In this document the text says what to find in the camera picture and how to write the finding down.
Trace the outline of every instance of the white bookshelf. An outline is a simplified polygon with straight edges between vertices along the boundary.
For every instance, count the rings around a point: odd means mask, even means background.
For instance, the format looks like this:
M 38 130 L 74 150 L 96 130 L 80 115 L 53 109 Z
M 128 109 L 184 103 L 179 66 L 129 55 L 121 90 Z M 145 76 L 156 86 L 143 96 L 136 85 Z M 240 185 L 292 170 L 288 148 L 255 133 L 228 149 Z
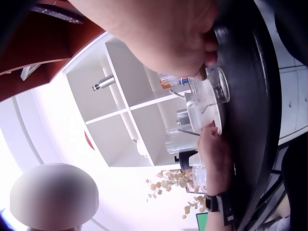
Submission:
M 99 152 L 110 167 L 171 165 L 164 141 L 177 127 L 176 111 L 185 101 L 160 85 L 158 74 L 145 67 L 119 39 L 105 34 L 67 68 L 67 78 L 80 113 Z M 109 68 L 115 83 L 92 90 Z M 172 88 L 184 95 L 188 84 Z M 148 158 L 137 151 L 139 139 Z

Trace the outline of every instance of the watch strap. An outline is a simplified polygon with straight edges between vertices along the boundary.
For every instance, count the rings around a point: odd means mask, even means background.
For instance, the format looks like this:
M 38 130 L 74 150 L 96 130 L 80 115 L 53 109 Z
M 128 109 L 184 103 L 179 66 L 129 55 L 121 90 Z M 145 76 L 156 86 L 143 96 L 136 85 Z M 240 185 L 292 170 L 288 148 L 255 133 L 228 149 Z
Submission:
M 236 222 L 235 212 L 230 201 L 229 191 L 217 194 L 218 210 L 224 219 L 224 225 L 231 225 Z
M 216 196 L 206 196 L 205 205 L 209 212 L 219 212 Z

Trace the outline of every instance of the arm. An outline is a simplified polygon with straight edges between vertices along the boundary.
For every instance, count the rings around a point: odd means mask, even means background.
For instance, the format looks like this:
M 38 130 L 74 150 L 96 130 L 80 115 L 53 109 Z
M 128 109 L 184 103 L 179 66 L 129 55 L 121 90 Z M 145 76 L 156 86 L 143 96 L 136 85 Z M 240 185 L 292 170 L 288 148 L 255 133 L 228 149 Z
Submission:
M 70 0 L 86 17 L 122 40 L 148 68 L 196 76 L 214 64 L 217 42 L 205 39 L 218 9 L 214 0 Z
M 206 189 L 209 196 L 226 191 L 233 177 L 233 161 L 228 143 L 217 134 L 212 122 L 204 127 L 198 140 L 198 151 L 206 168 Z M 219 212 L 209 212 L 205 231 L 231 231 L 231 225 L 224 226 Z

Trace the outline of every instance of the round table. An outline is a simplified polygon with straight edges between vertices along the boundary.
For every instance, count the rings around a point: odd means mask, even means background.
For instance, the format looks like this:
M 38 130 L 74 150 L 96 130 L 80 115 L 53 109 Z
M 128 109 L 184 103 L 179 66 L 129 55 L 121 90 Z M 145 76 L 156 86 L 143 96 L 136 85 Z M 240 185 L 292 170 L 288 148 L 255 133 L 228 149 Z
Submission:
M 231 202 L 237 230 L 243 230 L 265 193 L 277 152 L 282 112 L 279 68 L 254 1 L 235 1 L 214 28 L 218 62 L 230 90 L 223 135 L 231 142 L 236 168 Z

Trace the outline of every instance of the red wooden cabinet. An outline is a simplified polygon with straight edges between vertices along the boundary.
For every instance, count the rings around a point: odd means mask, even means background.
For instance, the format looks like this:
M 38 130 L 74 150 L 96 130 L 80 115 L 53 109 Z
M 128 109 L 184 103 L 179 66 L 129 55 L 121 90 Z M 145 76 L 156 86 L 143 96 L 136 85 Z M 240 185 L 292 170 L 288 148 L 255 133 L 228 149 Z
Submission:
M 0 55 L 0 101 L 49 83 L 69 60 L 104 30 L 84 18 L 73 24 L 30 12 Z M 41 63 L 25 81 L 23 67 Z

